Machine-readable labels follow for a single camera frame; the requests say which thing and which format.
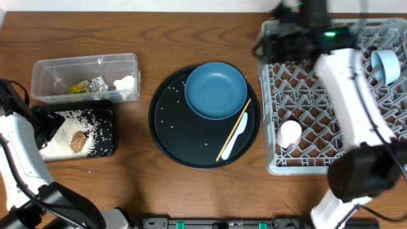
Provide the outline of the wooden chopstick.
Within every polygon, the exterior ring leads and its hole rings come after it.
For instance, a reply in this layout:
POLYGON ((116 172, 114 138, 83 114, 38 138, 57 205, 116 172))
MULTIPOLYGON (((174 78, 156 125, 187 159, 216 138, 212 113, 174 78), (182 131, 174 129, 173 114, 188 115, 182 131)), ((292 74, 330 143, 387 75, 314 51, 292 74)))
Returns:
POLYGON ((219 159, 221 158, 221 155, 223 154, 223 151, 225 150, 225 148, 226 148, 228 142, 230 141, 231 137, 233 136, 233 133, 235 132, 236 128, 238 127, 238 124, 240 123, 240 121, 241 121, 241 119, 242 119, 242 117, 243 117, 243 115, 244 115, 244 113, 245 113, 245 110, 247 109, 247 107, 248 107, 248 105, 250 104, 250 102, 251 102, 251 98, 249 98, 249 100, 246 102, 246 104, 245 104, 245 106, 244 106, 242 112, 240 113, 240 115, 239 115, 239 117, 238 117, 238 119, 237 119, 235 125, 233 126, 233 128, 232 128, 232 130, 231 130, 231 132, 230 132, 230 134, 229 134, 229 136, 228 136, 228 138, 226 139, 226 141, 225 141, 223 147, 221 148, 221 151, 219 152, 219 154, 218 154, 218 156, 217 156, 217 158, 216 158, 216 161, 219 161, 219 159))

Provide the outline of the black rail base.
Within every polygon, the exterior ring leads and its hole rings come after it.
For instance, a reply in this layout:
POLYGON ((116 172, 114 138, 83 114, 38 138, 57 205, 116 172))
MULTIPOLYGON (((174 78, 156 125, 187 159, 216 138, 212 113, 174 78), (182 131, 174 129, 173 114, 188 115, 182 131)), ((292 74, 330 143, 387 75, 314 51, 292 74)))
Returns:
POLYGON ((270 220, 243 219, 141 219, 143 229, 295 229, 312 228, 299 219, 273 218, 270 220))

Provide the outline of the round black tray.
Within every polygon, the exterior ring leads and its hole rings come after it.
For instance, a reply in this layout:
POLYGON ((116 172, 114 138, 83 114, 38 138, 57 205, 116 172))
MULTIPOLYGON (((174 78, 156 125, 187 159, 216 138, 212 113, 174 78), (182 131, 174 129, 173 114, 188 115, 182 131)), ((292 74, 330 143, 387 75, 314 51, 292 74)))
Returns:
POLYGON ((194 169, 215 169, 244 155, 255 141, 261 110, 255 91, 247 86, 251 103, 245 112, 245 130, 237 136, 230 156, 217 160, 239 114, 224 120, 210 120, 196 114, 186 102, 184 84, 198 66, 172 73, 157 88, 149 107, 149 128, 157 146, 173 161, 194 169))

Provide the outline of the grey dishwasher rack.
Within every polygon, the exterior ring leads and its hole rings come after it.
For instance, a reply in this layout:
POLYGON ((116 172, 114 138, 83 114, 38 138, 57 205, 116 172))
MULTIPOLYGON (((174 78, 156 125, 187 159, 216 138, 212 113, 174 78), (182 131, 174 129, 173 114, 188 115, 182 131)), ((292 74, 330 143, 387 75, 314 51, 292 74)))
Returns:
MULTIPOLYGON (((333 26, 347 26, 359 33, 357 47, 369 88, 387 125, 400 141, 406 140, 406 20, 402 18, 334 19, 333 26), (375 79, 371 66, 375 50, 393 51, 401 76, 390 85, 375 79)), ((264 64, 258 62, 263 104, 266 169, 275 176, 325 174, 344 154, 341 131, 328 93, 306 61, 264 64), (300 143, 284 149, 276 132, 288 119, 302 126, 300 143)))

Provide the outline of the light blue bowl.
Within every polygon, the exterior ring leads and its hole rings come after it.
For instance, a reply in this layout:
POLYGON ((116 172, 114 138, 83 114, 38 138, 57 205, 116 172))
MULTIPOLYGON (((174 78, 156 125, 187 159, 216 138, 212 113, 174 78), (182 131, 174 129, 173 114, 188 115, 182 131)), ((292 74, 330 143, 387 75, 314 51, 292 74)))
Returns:
POLYGON ((375 50, 371 53, 371 66, 378 69, 375 73, 377 82, 389 85, 399 79, 401 67, 397 55, 392 50, 375 50))

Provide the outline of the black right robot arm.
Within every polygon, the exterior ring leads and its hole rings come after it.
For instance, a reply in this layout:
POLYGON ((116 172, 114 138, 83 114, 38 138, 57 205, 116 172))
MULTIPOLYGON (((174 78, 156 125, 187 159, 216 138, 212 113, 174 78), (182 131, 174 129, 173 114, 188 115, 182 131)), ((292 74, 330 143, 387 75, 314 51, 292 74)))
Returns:
POLYGON ((310 212, 312 228, 343 228, 359 209, 406 175, 406 143, 382 118, 362 70, 357 36, 335 27, 325 1, 284 3, 272 10, 276 28, 260 37, 253 53, 265 64, 311 63, 326 87, 342 132, 345 154, 328 168, 329 189, 310 212))

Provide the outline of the yellow foil snack wrapper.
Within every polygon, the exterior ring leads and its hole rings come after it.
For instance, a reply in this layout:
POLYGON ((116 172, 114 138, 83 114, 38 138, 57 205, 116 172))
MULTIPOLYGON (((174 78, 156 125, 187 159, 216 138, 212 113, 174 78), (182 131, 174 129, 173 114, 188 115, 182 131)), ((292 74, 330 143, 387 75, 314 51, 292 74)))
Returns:
POLYGON ((92 80, 82 81, 77 85, 67 88, 68 94, 83 94, 91 92, 105 92, 108 91, 109 87, 104 81, 102 76, 94 78, 92 80))

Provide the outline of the pink cup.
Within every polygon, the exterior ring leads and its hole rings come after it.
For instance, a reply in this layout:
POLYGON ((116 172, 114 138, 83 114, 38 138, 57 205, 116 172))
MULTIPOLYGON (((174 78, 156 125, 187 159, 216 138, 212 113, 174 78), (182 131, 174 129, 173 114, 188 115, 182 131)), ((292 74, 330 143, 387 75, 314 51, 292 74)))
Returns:
POLYGON ((288 120, 282 123, 277 130, 276 142, 282 148, 287 149, 300 143, 301 134, 301 125, 294 120, 288 120))

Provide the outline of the light blue plastic knife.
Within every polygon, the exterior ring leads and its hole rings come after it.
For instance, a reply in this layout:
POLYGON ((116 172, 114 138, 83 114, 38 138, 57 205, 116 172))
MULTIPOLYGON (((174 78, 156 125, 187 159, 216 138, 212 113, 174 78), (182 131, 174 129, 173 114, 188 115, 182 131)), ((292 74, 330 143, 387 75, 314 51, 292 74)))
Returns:
POLYGON ((237 137, 240 134, 242 134, 244 132, 244 130, 245 130, 245 127, 247 125, 247 120, 248 120, 248 114, 244 113, 241 120, 240 120, 240 123, 238 124, 238 127, 237 127, 235 133, 232 135, 229 143, 226 145, 226 148, 225 148, 225 150, 223 151, 223 153, 221 155, 221 158, 223 160, 226 160, 226 159, 229 158, 229 156, 231 154, 231 151, 233 149, 233 146, 234 146, 234 144, 235 144, 235 142, 237 140, 237 137))

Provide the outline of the dark blue plate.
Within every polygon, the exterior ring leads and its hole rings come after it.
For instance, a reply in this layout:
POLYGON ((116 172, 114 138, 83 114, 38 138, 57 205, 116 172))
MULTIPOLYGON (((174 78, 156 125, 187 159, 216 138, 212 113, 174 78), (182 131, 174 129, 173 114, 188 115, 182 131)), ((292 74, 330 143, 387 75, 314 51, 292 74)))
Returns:
POLYGON ((222 120, 236 114, 247 99, 247 83, 242 73, 229 64, 209 62, 187 77, 184 94, 189 107, 199 116, 222 120))

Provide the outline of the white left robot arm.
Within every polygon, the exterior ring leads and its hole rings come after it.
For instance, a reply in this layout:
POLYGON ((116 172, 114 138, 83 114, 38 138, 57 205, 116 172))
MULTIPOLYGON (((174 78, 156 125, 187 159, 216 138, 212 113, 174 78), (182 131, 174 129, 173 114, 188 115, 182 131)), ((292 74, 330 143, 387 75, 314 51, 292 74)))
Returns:
POLYGON ((1 108, 1 176, 8 213, 1 228, 36 228, 47 213, 47 228, 130 228, 119 209, 100 212, 89 199, 54 180, 34 140, 29 121, 1 108))

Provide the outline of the white napkin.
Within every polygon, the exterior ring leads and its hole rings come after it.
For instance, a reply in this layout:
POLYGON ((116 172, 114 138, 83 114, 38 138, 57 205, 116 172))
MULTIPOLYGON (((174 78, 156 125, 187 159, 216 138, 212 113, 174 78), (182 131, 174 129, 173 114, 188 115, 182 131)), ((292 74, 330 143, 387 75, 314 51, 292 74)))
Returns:
POLYGON ((137 87, 134 75, 128 75, 120 80, 115 80, 113 85, 116 91, 133 90, 137 87))

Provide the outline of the brown walnut cookie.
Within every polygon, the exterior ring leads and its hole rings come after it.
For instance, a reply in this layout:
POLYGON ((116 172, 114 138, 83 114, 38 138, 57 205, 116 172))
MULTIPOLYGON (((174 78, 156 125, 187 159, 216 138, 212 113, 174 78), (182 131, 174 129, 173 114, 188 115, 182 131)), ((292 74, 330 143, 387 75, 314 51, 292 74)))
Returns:
POLYGON ((79 153, 87 140, 87 136, 85 132, 78 131, 76 132, 71 139, 70 147, 75 153, 79 153))

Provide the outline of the clear plastic bin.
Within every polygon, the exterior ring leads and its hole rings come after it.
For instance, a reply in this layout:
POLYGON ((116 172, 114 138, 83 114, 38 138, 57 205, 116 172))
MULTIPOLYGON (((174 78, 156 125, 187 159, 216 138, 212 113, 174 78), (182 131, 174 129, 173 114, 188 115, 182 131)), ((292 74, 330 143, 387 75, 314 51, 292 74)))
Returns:
POLYGON ((137 57, 133 53, 119 53, 40 60, 34 64, 31 97, 47 104, 102 99, 113 103, 137 101, 141 97, 141 74, 137 57), (137 87, 116 91, 114 81, 128 75, 134 75, 137 87), (108 91, 68 94, 68 87, 99 76, 104 78, 108 91))

